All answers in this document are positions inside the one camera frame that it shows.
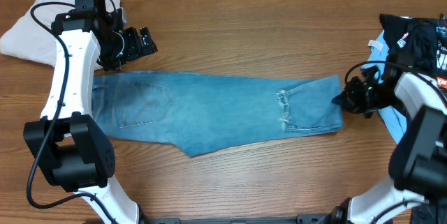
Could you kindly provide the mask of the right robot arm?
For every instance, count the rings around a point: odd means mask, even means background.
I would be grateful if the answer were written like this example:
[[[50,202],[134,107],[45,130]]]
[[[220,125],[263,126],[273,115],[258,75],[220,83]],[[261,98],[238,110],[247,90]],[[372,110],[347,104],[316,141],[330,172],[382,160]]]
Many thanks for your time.
[[[362,78],[344,78],[345,87],[333,103],[354,114],[371,114],[396,106],[404,110],[409,125],[395,147],[388,176],[366,193],[336,206],[321,223],[391,223],[408,209],[438,204],[446,198],[446,97],[434,73],[403,55],[383,61],[366,61]]]

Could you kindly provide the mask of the blue denim jeans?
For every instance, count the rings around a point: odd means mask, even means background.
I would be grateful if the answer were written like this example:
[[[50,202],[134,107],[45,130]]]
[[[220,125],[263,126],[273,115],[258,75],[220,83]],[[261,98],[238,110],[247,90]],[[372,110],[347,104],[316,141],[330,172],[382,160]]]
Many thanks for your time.
[[[337,76],[265,79],[129,72],[94,78],[95,122],[110,137],[174,144],[189,156],[333,133],[342,128]]]

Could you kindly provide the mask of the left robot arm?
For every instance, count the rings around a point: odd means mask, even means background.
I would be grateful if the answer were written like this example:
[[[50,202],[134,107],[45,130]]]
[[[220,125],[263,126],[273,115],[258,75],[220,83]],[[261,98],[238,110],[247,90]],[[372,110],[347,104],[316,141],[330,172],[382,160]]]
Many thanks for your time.
[[[107,11],[112,0],[74,0],[47,31],[57,44],[52,86],[40,119],[24,126],[24,141],[52,186],[81,198],[103,223],[146,223],[139,204],[115,176],[115,152],[92,117],[96,66],[120,70],[157,51],[147,28],[127,27],[124,11]]]

